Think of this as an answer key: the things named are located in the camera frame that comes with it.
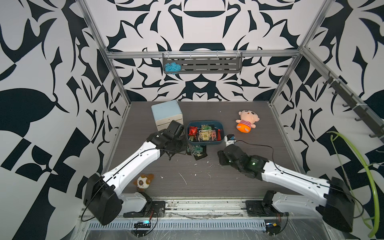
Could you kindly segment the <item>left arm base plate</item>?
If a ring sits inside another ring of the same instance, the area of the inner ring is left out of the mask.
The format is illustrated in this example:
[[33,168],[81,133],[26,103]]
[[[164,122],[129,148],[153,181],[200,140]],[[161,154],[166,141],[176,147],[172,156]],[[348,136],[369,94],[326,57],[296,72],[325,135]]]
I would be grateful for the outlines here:
[[139,212],[128,212],[124,213],[124,218],[149,218],[163,217],[165,213],[166,202],[165,201],[152,201],[147,203],[144,208]]

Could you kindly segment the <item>yellow label black tea bag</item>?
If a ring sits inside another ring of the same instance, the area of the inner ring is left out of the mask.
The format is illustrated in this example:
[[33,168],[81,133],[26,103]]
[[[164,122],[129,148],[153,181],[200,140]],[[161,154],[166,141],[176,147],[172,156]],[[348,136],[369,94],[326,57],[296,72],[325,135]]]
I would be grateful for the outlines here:
[[198,135],[199,142],[209,142],[212,138],[212,130],[200,130]]

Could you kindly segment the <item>small red tea bag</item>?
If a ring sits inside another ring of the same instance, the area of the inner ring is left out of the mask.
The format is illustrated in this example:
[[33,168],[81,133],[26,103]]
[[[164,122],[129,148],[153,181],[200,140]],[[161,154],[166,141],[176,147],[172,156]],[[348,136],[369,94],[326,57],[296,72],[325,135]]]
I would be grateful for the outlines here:
[[189,136],[196,137],[199,132],[198,127],[191,126],[189,127]]

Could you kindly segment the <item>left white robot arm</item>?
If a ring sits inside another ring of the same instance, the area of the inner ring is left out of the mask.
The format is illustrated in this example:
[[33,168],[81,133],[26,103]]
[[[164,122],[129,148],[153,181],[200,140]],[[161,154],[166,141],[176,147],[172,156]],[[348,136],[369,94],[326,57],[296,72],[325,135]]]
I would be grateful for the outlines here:
[[139,149],[117,167],[101,176],[93,174],[88,179],[83,199],[86,210],[103,226],[121,214],[145,212],[150,197],[138,192],[123,197],[123,190],[162,155],[167,154],[172,158],[186,151],[184,126],[172,121],[167,129],[149,135]]

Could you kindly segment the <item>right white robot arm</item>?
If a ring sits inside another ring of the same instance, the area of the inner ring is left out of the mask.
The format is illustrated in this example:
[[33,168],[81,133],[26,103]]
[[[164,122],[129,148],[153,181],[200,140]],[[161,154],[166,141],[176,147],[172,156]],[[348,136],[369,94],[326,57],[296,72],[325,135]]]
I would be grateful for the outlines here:
[[273,183],[293,192],[286,195],[267,191],[262,203],[250,209],[255,214],[297,213],[320,216],[329,226],[345,233],[353,231],[355,204],[358,200],[348,190],[345,182],[310,177],[257,155],[248,155],[236,145],[218,151],[219,163],[231,166],[250,179]]

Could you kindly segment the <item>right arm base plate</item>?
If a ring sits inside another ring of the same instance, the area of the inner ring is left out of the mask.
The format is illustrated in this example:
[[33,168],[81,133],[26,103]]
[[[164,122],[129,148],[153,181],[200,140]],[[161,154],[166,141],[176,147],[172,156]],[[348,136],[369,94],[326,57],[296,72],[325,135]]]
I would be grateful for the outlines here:
[[279,212],[272,204],[263,201],[247,200],[245,202],[249,217],[286,217],[287,213]]

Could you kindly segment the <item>teal plastic storage box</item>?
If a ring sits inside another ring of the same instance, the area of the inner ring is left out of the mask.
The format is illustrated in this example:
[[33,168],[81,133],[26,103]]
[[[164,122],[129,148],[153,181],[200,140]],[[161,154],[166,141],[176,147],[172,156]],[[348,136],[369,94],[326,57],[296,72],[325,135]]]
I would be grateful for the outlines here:
[[[196,137],[189,136],[189,127],[194,126],[198,127],[199,131],[200,130],[212,130],[212,138],[209,142],[199,142],[198,141],[198,135]],[[217,141],[217,132],[216,130],[220,129],[221,130],[221,141]],[[224,141],[225,137],[225,131],[223,124],[219,121],[192,121],[187,125],[187,140],[188,143],[191,144],[192,146],[209,146],[209,145],[219,145]]]

